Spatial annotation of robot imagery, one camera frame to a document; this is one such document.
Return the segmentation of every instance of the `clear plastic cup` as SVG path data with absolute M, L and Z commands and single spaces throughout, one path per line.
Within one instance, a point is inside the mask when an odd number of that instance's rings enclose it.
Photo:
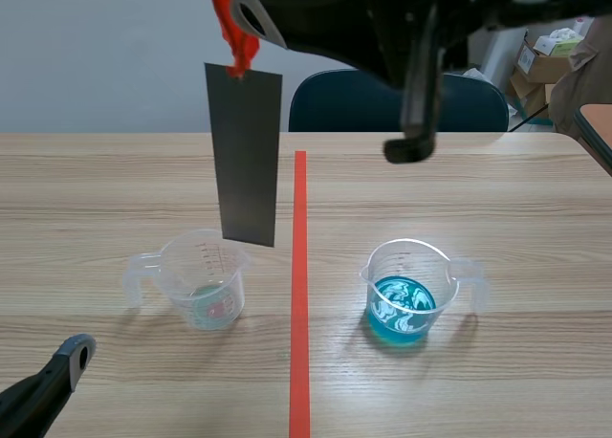
M 489 282 L 480 264 L 450 260 L 415 239 L 378 246 L 361 270 L 361 278 L 368 284 L 368 321 L 376 334 L 391 343 L 411 343 L 425 336 L 462 287 L 472 287 L 474 312 L 482 312 L 489 298 Z
M 216 230 L 195 230 L 159 252 L 129 260 L 123 289 L 130 307 L 142 306 L 141 281 L 150 277 L 187 323 L 203 330 L 228 326 L 245 304 L 242 270 L 249 258 Z

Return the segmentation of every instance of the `metal strip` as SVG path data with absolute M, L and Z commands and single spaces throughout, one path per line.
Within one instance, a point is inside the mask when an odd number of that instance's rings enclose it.
M 273 247 L 282 76 L 205 67 L 223 237 Z

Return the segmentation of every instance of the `water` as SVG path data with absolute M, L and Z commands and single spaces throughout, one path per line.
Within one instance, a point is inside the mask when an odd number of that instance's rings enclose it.
M 375 286 L 389 301 L 405 309 L 428 311 L 436 308 L 429 290 L 411 278 L 385 277 Z M 374 332 L 395 344 L 407 344 L 420 339 L 426 335 L 436 317 L 435 314 L 409 314 L 399 311 L 373 291 L 370 292 L 366 313 Z
M 220 284 L 207 285 L 198 288 L 191 296 L 206 296 L 220 288 Z M 239 303 L 236 302 L 230 287 L 211 296 L 195 299 L 192 301 L 192 306 L 193 325 L 207 330 L 223 328 L 233 321 L 236 318 L 236 312 L 239 312 Z

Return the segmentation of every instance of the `gray handle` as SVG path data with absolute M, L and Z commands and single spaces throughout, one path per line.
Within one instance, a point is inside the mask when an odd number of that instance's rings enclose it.
M 257 21 L 261 24 L 265 34 L 259 32 L 256 28 L 251 25 L 249 20 L 245 17 L 242 12 L 241 5 L 247 7 Z M 280 34 L 280 31 L 268 15 L 268 12 L 261 4 L 259 0 L 231 0 L 231 17 L 238 27 L 240 27 L 243 31 L 250 33 L 254 36 L 257 36 L 260 39 L 266 40 L 270 43 L 275 44 L 276 46 L 280 46 L 281 48 L 287 49 L 287 43 L 285 43 L 285 38 Z

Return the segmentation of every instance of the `cup rim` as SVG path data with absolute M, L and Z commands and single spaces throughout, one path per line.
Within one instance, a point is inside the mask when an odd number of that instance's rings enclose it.
M 221 231 L 219 231 L 219 230 L 204 230 L 204 229 L 202 229 L 202 230 L 190 230 L 190 231 L 184 232 L 183 234 L 180 234 L 180 235 L 174 237 L 173 239 L 171 239 L 170 241 L 168 241 L 162 247 L 162 249 L 158 253 L 158 255 L 160 256 L 160 259 L 162 259 L 164 257 L 164 252 L 172 244 L 180 241 L 184 237 L 187 237 L 189 235 L 193 235 L 193 234 L 196 234 L 196 233 L 199 233 L 199 234 L 212 234 L 213 236 L 218 237 L 218 239 L 221 240 L 222 242 L 227 243 L 228 245 L 234 246 L 233 242 L 223 238 L 223 233 Z M 231 278 L 229 280 L 226 280 L 225 283 L 221 287 L 217 288 L 216 290 L 214 290 L 212 292 L 206 293 L 205 295 L 187 296 L 187 297 L 185 297 L 185 296 L 181 296 L 181 297 L 174 296 L 174 297 L 176 297 L 177 299 L 180 299 L 181 301 L 194 301 L 196 299 L 202 299 L 202 298 L 205 298 L 205 297 L 211 297 L 211 296 L 217 295 L 218 293 L 220 293 L 223 290 L 225 290 L 231 283 L 234 282 L 234 280 L 238 277 L 238 275 L 240 275 L 242 273 L 242 270 L 245 269 L 249 265 L 249 263 L 251 262 L 249 256 L 247 255 L 247 253 L 244 250 L 242 250 L 238 246 L 234 246 L 234 247 L 237 249 L 238 253 L 240 254 L 240 257 L 243 260 L 242 261 L 243 264 L 242 264 L 241 267 L 236 268 L 236 271 L 233 273 Z M 181 278 L 181 280 L 185 280 L 182 275 L 177 274 L 177 276 L 179 276 Z
M 379 290 L 378 288 L 376 288 L 376 284 L 374 282 L 372 282 L 372 280 L 367 278 L 367 271 L 370 268 L 370 264 L 372 262 L 372 258 L 374 257 L 374 255 L 376 254 L 376 252 L 378 250 L 380 250 L 382 247 L 385 247 L 389 244 L 396 244 L 396 243 L 400 243 L 400 242 L 407 242 L 407 243 L 412 243 L 412 244 L 418 244 L 418 245 L 422 245 L 424 247 L 428 247 L 429 249 L 432 249 L 434 252 L 438 253 L 440 256 L 442 256 L 444 259 L 446 259 L 446 261 L 448 262 L 447 264 L 447 270 L 446 270 L 446 276 L 447 276 L 447 281 L 449 285 L 453 285 L 455 287 L 454 293 L 452 294 L 452 297 L 446 302 L 444 303 L 442 306 L 438 306 L 435 309 L 430 309 L 430 310 L 426 310 L 426 311 L 419 311 L 419 310 L 415 310 L 415 309 L 407 309 L 405 307 L 399 306 L 393 302 L 391 302 L 391 300 L 389 300 L 389 298 L 387 298 L 386 296 L 384 296 Z M 446 256 L 444 254 L 444 252 L 442 252 L 440 249 L 437 249 L 436 247 L 434 247 L 431 244 L 428 244 L 427 242 L 424 242 L 422 240 L 417 240 L 417 239 L 395 239 L 395 240 L 390 240 L 388 242 L 384 242 L 383 244 L 380 244 L 376 249 L 374 249 L 372 251 L 372 253 L 370 253 L 370 257 L 367 260 L 367 264 L 361 269 L 360 271 L 360 277 L 361 279 L 366 282 L 368 284 L 368 286 L 370 288 L 372 288 L 372 290 L 374 291 L 374 293 L 376 293 L 379 298 L 381 300 L 383 300 L 385 303 L 387 303 L 389 306 L 402 311 L 406 314 L 417 314 L 417 315 L 430 315 L 430 314 L 436 314 L 436 313 L 441 313 L 443 312 L 445 309 L 447 309 L 448 306 L 450 306 L 450 304 L 452 304 L 452 301 L 455 300 L 455 298 L 457 297 L 457 293 L 459 293 L 459 280 L 457 280 L 457 278 L 455 277 L 451 277 L 448 274 L 448 266 L 450 265 L 450 258 L 448 258 L 448 256 Z

